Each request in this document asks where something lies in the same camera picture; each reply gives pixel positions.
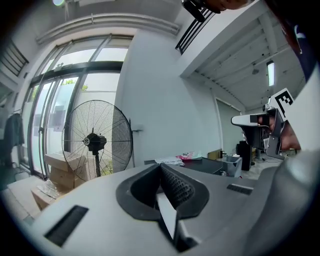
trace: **white wall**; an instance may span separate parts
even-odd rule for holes
[[[214,15],[180,58],[178,72],[183,77],[190,76],[208,56],[267,10],[265,1],[256,0],[244,8],[226,10]]]
[[[221,148],[210,89],[178,76],[174,38],[139,30],[120,74],[115,105],[142,132],[133,137],[136,166],[187,151]]]

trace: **floor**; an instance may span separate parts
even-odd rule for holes
[[[7,210],[18,220],[32,225],[40,210],[31,188],[44,181],[19,168],[1,170],[0,196]]]
[[[267,156],[262,156],[262,158],[265,159],[265,161],[263,161],[262,159],[256,159],[254,165],[251,166],[249,171],[242,171],[241,176],[243,179],[257,180],[259,179],[259,176],[264,169],[269,167],[277,167],[282,163],[282,160],[279,159],[270,158]]]

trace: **plastic bag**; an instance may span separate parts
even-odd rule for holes
[[[188,160],[201,160],[202,159],[202,154],[201,151],[190,151],[187,153],[182,153],[181,155],[177,155],[177,158],[183,160],[183,161],[188,161]]]

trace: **fan motor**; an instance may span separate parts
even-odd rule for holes
[[[88,147],[88,150],[92,152],[93,155],[96,155],[99,150],[103,150],[107,139],[104,136],[97,135],[95,133],[90,133],[84,140],[84,145]]]

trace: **ceiling rail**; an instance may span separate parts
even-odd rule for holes
[[[73,19],[50,29],[41,36],[38,36],[35,40],[40,45],[46,42],[52,42],[57,38],[73,32],[108,27],[146,29],[168,33],[173,36],[176,36],[180,30],[180,26],[175,23],[147,15],[131,13],[103,13]]]

